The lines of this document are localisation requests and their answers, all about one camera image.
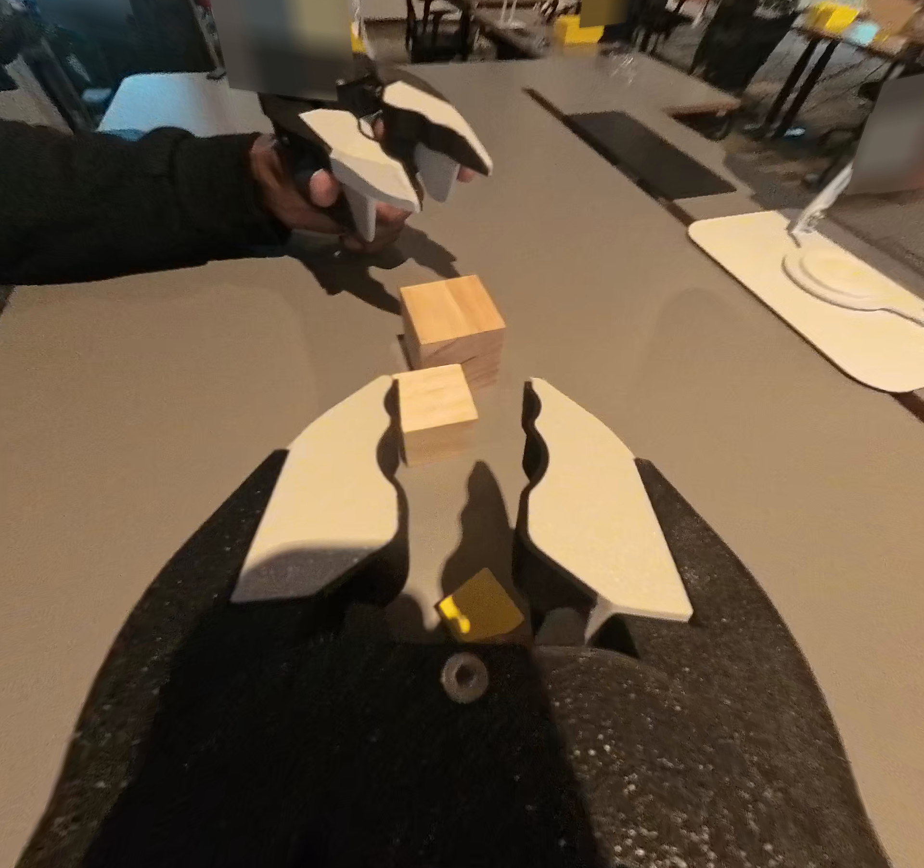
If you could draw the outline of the white document stand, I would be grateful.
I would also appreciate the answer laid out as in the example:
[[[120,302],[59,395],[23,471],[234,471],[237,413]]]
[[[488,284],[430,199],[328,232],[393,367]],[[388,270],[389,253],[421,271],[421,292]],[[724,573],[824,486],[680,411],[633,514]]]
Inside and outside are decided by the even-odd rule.
[[[923,301],[821,233],[850,162],[794,219],[764,211],[703,219],[688,237],[843,374],[922,397]]]

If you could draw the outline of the black chair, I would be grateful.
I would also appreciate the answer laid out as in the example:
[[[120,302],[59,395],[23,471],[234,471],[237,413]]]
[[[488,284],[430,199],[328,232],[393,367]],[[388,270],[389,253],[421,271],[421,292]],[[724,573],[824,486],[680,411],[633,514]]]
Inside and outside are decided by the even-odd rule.
[[[740,96],[795,24],[802,0],[718,0],[688,71]]]

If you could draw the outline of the person's left forearm black sleeve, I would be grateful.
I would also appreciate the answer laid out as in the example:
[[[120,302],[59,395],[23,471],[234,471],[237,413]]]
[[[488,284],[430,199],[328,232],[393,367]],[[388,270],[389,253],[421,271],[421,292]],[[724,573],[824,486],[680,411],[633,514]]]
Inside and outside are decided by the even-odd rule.
[[[256,133],[138,140],[2,120],[3,286],[107,280],[285,244],[250,167]]]

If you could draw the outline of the large wooden cube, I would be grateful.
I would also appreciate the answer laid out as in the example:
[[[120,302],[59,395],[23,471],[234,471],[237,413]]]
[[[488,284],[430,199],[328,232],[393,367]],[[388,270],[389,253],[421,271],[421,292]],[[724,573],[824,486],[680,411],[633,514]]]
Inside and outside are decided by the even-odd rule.
[[[473,390],[496,383],[506,323],[478,276],[403,286],[399,300],[411,369],[455,364]]]

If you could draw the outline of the small wooden cube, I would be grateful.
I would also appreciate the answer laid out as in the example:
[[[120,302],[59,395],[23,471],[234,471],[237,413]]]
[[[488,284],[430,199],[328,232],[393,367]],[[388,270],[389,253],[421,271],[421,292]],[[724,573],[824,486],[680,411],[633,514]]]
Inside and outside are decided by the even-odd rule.
[[[479,413],[460,364],[392,375],[402,454],[410,468],[460,456]]]

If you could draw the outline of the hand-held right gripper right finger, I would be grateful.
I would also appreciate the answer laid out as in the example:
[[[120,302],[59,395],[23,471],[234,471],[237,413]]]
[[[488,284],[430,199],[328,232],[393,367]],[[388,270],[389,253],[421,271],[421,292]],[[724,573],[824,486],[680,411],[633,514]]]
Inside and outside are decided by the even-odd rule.
[[[616,618],[691,623],[691,599],[629,446],[539,377],[525,382],[522,426],[514,578],[539,634],[561,623],[589,644]]]

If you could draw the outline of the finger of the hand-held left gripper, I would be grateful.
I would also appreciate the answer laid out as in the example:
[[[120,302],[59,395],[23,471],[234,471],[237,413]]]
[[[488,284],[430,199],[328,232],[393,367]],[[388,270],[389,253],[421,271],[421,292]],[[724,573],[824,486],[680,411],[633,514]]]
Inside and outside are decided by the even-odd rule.
[[[327,168],[338,182],[352,221],[365,242],[375,240],[380,204],[418,213],[419,190],[405,165],[387,155],[374,135],[347,110],[318,108],[298,116],[308,137],[323,147]]]
[[[426,83],[397,79],[381,91],[382,146],[427,196],[445,203],[459,173],[491,176],[493,162],[461,113]]]

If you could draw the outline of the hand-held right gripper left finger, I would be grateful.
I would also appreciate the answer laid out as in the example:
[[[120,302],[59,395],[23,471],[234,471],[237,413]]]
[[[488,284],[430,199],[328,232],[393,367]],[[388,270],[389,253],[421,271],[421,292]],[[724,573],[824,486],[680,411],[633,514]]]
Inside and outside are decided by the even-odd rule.
[[[235,605],[315,599],[405,567],[398,449],[379,376],[311,422],[287,447],[231,593]]]

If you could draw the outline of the yellow box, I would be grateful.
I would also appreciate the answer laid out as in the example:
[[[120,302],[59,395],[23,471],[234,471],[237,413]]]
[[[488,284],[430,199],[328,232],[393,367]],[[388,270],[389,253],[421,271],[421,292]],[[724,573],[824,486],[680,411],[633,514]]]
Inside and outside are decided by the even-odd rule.
[[[552,43],[565,49],[582,48],[601,41],[604,25],[584,26],[579,15],[559,15],[552,25]]]
[[[810,5],[803,13],[802,27],[827,35],[842,34],[860,16],[860,10],[832,1]]]

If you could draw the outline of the white table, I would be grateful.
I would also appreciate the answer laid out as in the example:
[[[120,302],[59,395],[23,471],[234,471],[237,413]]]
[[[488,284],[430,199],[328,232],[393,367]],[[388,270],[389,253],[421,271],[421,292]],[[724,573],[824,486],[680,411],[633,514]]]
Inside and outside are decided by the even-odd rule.
[[[241,132],[230,89],[205,73],[140,74],[116,89],[96,130],[103,133],[177,128],[209,137]]]

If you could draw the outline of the yellow cube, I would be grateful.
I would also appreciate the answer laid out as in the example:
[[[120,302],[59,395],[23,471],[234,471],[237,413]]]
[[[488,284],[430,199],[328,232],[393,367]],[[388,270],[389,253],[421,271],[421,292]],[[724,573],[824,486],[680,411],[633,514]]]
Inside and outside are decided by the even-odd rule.
[[[487,568],[440,599],[435,610],[456,643],[495,643],[514,635],[526,619],[514,598]]]

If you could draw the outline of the dark wooden table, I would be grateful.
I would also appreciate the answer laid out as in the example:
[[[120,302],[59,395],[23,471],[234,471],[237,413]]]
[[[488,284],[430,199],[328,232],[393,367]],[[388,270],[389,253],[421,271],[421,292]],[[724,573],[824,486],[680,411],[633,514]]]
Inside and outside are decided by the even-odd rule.
[[[479,38],[490,42],[500,60],[542,57],[550,42],[550,24],[543,10],[554,0],[416,0],[422,21],[436,25],[436,3],[459,11],[457,56],[472,58]]]

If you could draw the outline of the black table mat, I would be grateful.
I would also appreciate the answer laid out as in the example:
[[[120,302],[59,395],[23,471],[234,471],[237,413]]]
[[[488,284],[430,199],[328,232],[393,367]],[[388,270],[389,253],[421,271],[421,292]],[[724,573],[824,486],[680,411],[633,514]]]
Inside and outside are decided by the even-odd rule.
[[[565,116],[572,133],[655,196],[686,201],[735,192],[735,186],[635,118],[619,111]]]

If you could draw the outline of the black-legged side table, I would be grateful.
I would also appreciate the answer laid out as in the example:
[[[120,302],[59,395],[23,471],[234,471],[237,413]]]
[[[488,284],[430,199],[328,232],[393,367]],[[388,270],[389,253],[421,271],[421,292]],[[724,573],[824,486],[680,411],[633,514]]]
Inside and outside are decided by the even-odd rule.
[[[788,138],[793,130],[798,129],[803,109],[840,52],[849,53],[856,64],[876,64],[883,73],[877,80],[879,84],[922,63],[922,30],[914,28],[899,33],[875,30],[865,38],[862,28],[863,23],[859,19],[839,31],[807,23],[793,27],[792,35],[797,38],[800,48],[757,125],[760,139],[778,141]]]

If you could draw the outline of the person's left hand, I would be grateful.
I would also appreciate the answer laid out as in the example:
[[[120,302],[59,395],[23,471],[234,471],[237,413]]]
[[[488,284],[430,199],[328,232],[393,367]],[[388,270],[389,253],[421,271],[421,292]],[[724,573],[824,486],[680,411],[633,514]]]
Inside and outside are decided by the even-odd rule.
[[[341,201],[343,187],[330,171],[317,170],[304,186],[298,186],[282,143],[268,134],[261,134],[254,141],[249,150],[249,165],[261,205],[283,227],[335,238],[342,249],[350,252],[384,250],[397,240],[411,215],[410,211],[378,203],[375,236],[367,241],[332,214]]]

